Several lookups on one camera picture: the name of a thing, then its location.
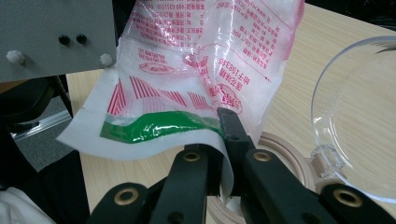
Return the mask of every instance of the black bolt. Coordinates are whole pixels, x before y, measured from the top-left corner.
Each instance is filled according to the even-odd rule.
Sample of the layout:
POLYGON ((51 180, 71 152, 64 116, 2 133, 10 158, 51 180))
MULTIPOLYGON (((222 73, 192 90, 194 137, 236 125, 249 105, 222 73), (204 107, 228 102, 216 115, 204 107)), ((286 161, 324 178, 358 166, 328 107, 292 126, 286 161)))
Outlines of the black bolt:
POLYGON ((70 44, 70 38, 67 35, 60 35, 58 40, 59 40, 59 43, 65 45, 65 46, 70 44))
POLYGON ((85 35, 77 35, 76 40, 78 43, 85 45, 87 43, 87 36, 85 35))

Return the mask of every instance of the clear plastic bowl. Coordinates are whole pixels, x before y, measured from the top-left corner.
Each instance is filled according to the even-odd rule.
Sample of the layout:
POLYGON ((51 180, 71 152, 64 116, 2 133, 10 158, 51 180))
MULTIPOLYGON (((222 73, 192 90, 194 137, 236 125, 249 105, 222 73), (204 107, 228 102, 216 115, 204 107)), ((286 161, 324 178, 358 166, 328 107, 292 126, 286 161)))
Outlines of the clear plastic bowl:
POLYGON ((335 148, 341 159, 334 174, 396 203, 396 36, 338 53, 320 75, 311 106, 317 145, 335 148))

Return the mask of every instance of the plastic bag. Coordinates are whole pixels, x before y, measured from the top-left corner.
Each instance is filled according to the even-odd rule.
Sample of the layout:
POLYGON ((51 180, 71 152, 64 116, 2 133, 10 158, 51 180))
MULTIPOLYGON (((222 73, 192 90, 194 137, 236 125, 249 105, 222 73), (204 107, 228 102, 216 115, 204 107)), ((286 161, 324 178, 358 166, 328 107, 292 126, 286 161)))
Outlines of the plastic bag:
POLYGON ((99 89, 108 82, 110 90, 95 88, 59 139, 116 160, 210 145, 224 155, 222 186, 228 196, 233 175, 216 109, 238 113, 258 143, 303 8, 301 0, 137 1, 120 38, 117 64, 98 84, 99 89), (109 102, 105 110, 99 97, 109 102), (78 136, 76 129, 89 119, 95 119, 94 128, 78 136))

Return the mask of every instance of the white knob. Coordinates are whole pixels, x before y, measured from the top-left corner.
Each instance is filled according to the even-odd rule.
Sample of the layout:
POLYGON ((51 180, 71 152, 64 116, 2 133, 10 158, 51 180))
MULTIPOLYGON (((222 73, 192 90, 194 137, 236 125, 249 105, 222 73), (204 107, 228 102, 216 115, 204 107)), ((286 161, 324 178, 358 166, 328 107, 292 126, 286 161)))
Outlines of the white knob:
POLYGON ((100 56, 100 62, 102 63, 102 65, 110 66, 111 64, 113 64, 113 58, 109 54, 102 54, 100 56))
POLYGON ((7 59, 11 62, 11 63, 23 63, 24 62, 24 55, 17 50, 10 50, 7 53, 7 59))

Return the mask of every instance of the table surface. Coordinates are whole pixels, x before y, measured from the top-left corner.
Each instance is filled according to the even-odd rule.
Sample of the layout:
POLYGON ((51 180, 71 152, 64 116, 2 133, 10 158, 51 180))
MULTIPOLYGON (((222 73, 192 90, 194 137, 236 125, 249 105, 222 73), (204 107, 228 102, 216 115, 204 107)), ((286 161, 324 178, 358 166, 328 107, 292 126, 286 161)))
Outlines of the table surface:
MULTIPOLYGON (((316 146, 310 106, 318 76, 342 49, 364 38, 379 35, 396 33, 305 5, 284 79, 274 98, 264 130, 285 139, 303 156, 309 157, 316 146)), ((98 70, 67 75, 75 113, 82 107, 101 74, 102 71, 98 70)), ((171 149, 139 161, 112 161, 82 154, 82 169, 91 210, 108 190, 120 183, 135 182, 149 187, 167 176, 173 158, 180 150, 171 149)), ((396 217, 396 204, 380 205, 396 217)), ((214 221, 208 217, 206 223, 214 221)))

